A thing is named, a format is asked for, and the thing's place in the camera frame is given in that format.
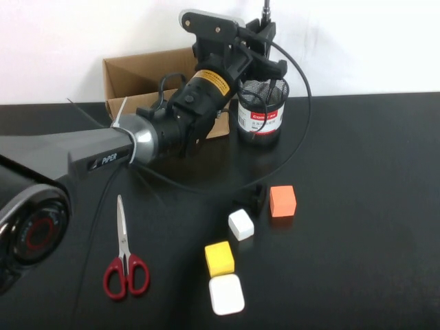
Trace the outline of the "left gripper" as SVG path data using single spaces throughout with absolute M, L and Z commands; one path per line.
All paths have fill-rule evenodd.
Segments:
M 269 59 L 270 43 L 276 36 L 276 24 L 253 19 L 245 27 L 255 34 L 239 34 L 232 43 L 198 38 L 193 45 L 197 59 L 196 74 L 187 83 L 187 98 L 207 95 L 214 99 L 231 99 L 240 80 L 281 79 L 287 62 Z

